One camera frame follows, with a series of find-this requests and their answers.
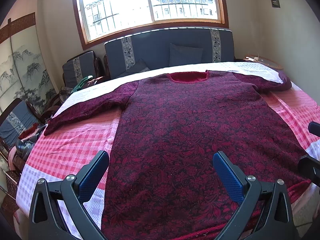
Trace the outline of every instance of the shirt sleeve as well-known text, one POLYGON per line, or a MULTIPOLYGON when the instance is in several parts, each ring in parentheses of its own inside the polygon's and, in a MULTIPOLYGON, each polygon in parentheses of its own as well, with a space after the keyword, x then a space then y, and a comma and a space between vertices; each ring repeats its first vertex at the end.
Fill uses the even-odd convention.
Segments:
POLYGON ((242 82, 255 85, 255 90, 258 93, 266 93, 269 91, 285 91, 292 87, 289 77, 287 77, 282 71, 279 72, 279 78, 281 78, 281 80, 283 81, 282 84, 268 81, 258 76, 243 75, 239 73, 233 73, 233 75, 242 82))
POLYGON ((126 83, 110 93, 69 107, 49 121, 48 126, 44 131, 44 135, 53 133, 62 125, 89 119, 96 114, 109 110, 113 106, 119 106, 124 110, 130 97, 137 90, 138 85, 139 81, 126 83))

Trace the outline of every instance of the pink checkered tablecloth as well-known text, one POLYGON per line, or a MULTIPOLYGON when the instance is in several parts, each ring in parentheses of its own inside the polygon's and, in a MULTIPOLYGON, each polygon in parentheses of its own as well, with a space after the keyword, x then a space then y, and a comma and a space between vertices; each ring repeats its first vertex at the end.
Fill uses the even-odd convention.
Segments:
MULTIPOLYGON (((96 85, 73 94, 56 116, 77 102, 111 92, 123 83, 162 73, 190 71, 192 68, 192 66, 180 66, 154 70, 96 85)), ((268 80, 281 82, 277 72, 255 63, 197 65, 198 71, 205 71, 206 69, 254 74, 268 80)), ((310 121, 320 122, 320 108, 316 102, 295 85, 288 91, 269 93, 262 96, 268 105, 290 126, 306 152, 320 159, 320 140, 308 132, 308 123, 310 121)), ((39 178, 45 178, 48 182, 62 180, 68 174, 76 174, 83 165, 92 160, 99 150, 106 150, 110 153, 120 115, 121 110, 115 109, 76 124, 66 125, 51 135, 41 135, 23 170, 17 192, 17 204, 26 215, 29 214, 33 191, 39 178)), ((99 228, 101 227, 101 216, 104 208, 107 172, 104 174, 91 200, 84 203, 85 208, 99 228)), ((306 203, 314 190, 315 185, 311 184, 306 192, 293 203, 294 213, 306 203)), ((81 238, 64 203, 60 201, 59 204, 71 233, 81 238)))

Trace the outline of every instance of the building outside window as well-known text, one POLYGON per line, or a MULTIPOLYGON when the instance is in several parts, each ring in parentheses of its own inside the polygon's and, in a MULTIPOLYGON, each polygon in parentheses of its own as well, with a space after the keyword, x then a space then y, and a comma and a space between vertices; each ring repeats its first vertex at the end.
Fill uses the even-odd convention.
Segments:
POLYGON ((88 41, 161 21, 220 20, 217 0, 79 0, 88 41))

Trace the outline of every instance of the dark red floral shirt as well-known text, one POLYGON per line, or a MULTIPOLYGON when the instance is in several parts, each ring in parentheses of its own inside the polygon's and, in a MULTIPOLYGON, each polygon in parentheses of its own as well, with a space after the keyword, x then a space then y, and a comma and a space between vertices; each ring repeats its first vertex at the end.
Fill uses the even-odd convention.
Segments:
POLYGON ((289 89, 290 80, 280 77, 283 84, 207 71, 134 81, 70 107, 45 134, 120 106, 103 234, 109 240, 214 239, 237 208, 212 166, 215 152, 261 181, 283 179, 300 194, 309 185, 297 172, 306 152, 259 94, 289 89))

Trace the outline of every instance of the blue gripper pad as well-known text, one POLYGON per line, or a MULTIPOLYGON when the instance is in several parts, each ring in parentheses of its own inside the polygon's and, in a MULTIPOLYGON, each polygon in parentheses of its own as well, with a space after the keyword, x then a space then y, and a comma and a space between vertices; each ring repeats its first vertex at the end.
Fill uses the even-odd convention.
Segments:
POLYGON ((81 203, 88 202, 91 199, 93 192, 96 190, 103 174, 109 166, 108 153, 105 151, 102 153, 100 151, 98 154, 100 154, 99 157, 94 157, 89 164, 82 167, 85 174, 83 174, 84 177, 78 186, 78 199, 81 203))
POLYGON ((213 166, 233 202, 244 200, 244 186, 219 153, 213 155, 213 166))

